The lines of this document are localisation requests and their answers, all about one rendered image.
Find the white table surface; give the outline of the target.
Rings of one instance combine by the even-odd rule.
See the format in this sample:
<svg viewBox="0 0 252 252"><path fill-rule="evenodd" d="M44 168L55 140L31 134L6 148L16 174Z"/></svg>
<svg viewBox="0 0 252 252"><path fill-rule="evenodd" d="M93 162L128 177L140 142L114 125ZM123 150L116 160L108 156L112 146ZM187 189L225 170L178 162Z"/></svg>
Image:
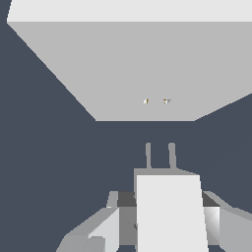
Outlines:
<svg viewBox="0 0 252 252"><path fill-rule="evenodd" d="M195 121L252 94L252 0L12 0L7 23L97 121Z"/></svg>

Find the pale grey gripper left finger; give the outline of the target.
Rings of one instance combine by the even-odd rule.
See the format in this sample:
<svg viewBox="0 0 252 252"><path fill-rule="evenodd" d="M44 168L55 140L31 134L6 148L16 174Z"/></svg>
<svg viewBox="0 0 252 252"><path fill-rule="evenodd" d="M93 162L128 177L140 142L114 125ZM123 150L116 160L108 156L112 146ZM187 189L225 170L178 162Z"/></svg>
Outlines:
<svg viewBox="0 0 252 252"><path fill-rule="evenodd" d="M137 248L137 204L134 192L110 191L106 207L67 233L56 252L117 252Z"/></svg>

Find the white two-prong charger plug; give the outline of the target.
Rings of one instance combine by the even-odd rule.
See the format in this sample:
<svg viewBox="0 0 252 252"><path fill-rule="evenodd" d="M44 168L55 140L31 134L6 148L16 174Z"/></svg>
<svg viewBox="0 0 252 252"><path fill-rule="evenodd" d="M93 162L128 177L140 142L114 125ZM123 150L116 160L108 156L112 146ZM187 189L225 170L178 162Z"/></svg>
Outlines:
<svg viewBox="0 0 252 252"><path fill-rule="evenodd" d="M137 252L209 252L200 176L176 167L173 143L168 154L168 168L134 170Z"/></svg>

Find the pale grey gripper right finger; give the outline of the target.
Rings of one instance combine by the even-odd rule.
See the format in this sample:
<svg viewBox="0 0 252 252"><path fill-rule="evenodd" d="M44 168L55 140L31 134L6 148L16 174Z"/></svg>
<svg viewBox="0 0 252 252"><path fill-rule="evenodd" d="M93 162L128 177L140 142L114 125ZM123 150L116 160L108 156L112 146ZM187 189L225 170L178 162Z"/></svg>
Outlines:
<svg viewBox="0 0 252 252"><path fill-rule="evenodd" d="M234 208L211 191L202 193L209 246L224 252L252 252L252 214Z"/></svg>

